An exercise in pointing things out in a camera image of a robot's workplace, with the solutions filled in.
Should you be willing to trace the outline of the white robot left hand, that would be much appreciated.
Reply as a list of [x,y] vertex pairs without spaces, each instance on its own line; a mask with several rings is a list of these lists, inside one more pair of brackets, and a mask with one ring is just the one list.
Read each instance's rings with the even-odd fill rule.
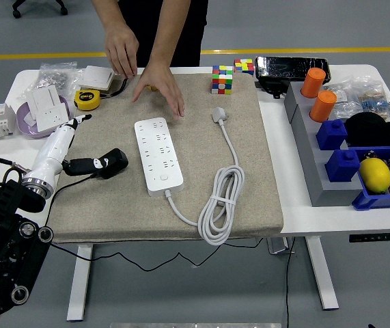
[[70,144],[78,125],[90,120],[91,114],[80,115],[57,127],[38,152],[31,171],[23,177],[22,184],[30,189],[41,189],[49,197],[55,190],[57,179],[63,169]]

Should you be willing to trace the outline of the person's right hand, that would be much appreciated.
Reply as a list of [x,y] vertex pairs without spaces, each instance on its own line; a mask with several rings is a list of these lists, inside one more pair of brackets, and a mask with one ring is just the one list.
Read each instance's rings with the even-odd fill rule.
[[105,53],[112,69],[126,78],[137,74],[139,42],[125,23],[105,27]]

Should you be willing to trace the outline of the person's left hand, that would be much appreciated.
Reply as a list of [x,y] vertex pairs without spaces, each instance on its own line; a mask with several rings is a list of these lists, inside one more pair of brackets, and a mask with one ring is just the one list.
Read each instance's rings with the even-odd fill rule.
[[185,102],[170,67],[164,62],[150,62],[137,83],[132,102],[136,102],[147,86],[155,87],[167,101],[174,120],[184,117]]

